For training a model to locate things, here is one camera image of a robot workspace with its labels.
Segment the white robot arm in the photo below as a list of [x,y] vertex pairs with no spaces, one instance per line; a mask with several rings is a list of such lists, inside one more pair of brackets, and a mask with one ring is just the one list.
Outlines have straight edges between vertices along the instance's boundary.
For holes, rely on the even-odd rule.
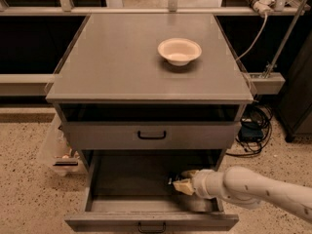
[[202,199],[219,198],[241,208],[255,209],[270,203],[309,223],[312,222],[312,188],[291,184],[234,166],[224,172],[186,171],[172,181],[176,191]]

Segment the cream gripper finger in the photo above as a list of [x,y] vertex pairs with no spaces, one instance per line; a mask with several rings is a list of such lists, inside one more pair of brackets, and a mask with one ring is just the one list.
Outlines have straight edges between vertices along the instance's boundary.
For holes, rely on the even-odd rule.
[[191,196],[194,194],[194,188],[190,178],[177,180],[173,182],[176,191],[181,192],[185,195]]
[[181,173],[181,176],[184,178],[192,178],[198,173],[198,170],[189,170]]

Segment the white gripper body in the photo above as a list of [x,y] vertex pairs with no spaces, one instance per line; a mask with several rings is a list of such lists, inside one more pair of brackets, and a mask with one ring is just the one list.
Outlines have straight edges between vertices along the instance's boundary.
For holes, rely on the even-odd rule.
[[223,189],[223,173],[200,170],[191,178],[195,194],[203,199],[220,197]]

